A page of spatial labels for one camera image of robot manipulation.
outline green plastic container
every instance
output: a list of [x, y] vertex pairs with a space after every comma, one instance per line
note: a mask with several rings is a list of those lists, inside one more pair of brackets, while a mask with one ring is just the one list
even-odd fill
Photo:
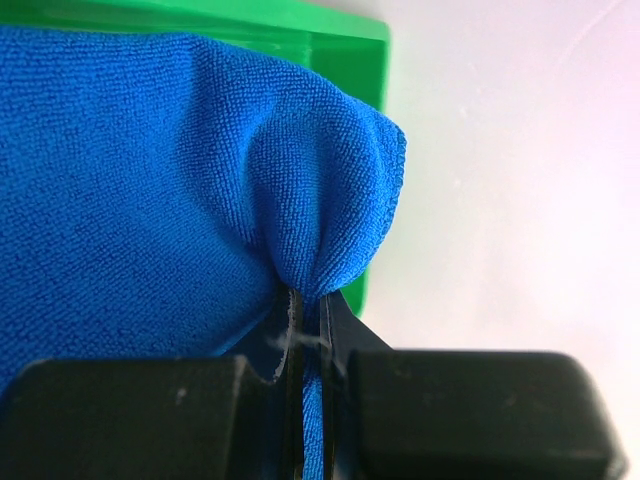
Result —
[[[389, 29], [297, 0], [2, 0], [0, 23], [118, 33], [192, 32], [285, 58], [382, 109]], [[343, 293], [360, 314], [367, 272]]]

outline blue microfiber cloth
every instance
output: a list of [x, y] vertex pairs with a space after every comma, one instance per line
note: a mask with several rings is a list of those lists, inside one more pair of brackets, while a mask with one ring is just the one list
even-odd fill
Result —
[[[288, 62], [184, 34], [0, 27], [0, 391], [41, 358], [219, 354], [389, 229], [404, 139]], [[321, 478], [306, 375], [305, 478]]]

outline white surface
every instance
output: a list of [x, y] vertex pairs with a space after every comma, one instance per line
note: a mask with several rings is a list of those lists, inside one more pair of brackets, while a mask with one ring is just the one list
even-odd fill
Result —
[[365, 322], [573, 354], [640, 463], [640, 1], [322, 3], [390, 24], [409, 140]]

